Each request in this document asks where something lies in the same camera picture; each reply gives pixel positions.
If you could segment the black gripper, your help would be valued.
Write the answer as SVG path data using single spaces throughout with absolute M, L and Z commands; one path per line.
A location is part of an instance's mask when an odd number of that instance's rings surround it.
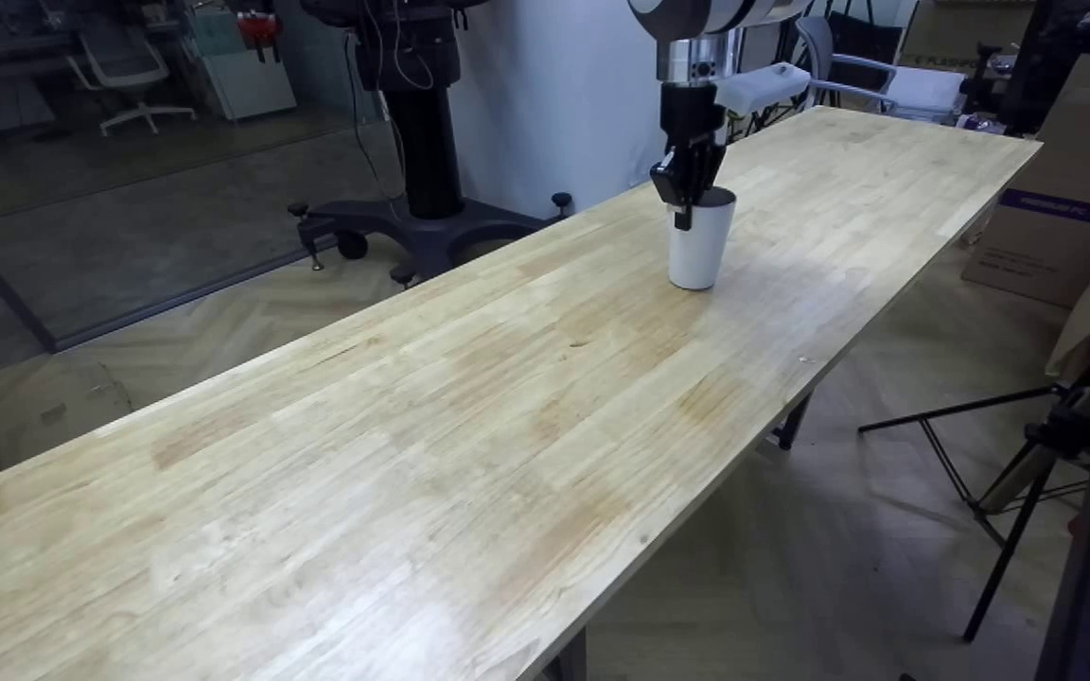
M 694 205 L 711 190 L 722 142 L 718 142 L 722 105 L 716 86 L 664 86 L 664 132 L 668 151 L 652 168 L 652 183 L 668 205 L 677 205 L 673 228 L 694 229 Z

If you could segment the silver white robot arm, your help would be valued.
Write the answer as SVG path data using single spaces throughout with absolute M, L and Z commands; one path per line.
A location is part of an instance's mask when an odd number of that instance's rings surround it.
M 657 40 L 664 158 L 652 185 L 673 211 L 673 228 L 696 224 L 711 195 L 726 117 L 754 117 L 810 86 L 793 59 L 754 65 L 749 40 L 787 18 L 787 0 L 629 0 L 633 18 Z

